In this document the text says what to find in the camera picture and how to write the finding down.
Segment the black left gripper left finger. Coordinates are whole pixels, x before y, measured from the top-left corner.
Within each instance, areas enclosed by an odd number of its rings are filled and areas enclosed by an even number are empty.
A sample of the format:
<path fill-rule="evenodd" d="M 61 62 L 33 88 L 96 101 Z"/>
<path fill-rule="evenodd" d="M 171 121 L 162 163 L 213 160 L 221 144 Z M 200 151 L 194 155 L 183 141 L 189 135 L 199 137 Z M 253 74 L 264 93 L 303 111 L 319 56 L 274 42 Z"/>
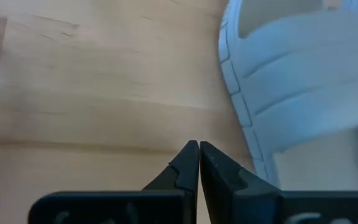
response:
<path fill-rule="evenodd" d="M 188 141 L 138 191 L 54 192 L 30 208 L 28 224 L 196 224 L 200 149 Z"/>

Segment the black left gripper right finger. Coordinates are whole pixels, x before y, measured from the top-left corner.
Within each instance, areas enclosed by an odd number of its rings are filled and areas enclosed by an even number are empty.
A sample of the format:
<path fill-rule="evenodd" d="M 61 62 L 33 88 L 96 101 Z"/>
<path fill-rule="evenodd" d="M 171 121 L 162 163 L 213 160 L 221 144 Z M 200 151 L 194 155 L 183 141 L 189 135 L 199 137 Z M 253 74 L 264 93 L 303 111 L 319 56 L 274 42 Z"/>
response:
<path fill-rule="evenodd" d="M 284 191 L 200 143 L 211 224 L 358 224 L 358 191 Z"/>

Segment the grey slide sandal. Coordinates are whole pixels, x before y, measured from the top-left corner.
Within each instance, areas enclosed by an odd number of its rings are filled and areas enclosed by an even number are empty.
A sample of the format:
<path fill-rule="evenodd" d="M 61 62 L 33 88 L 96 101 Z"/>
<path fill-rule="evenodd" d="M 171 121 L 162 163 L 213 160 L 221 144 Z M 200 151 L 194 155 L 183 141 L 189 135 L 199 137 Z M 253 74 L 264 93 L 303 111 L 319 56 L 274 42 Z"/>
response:
<path fill-rule="evenodd" d="M 255 173 L 358 190 L 358 0 L 229 0 L 218 50 Z"/>

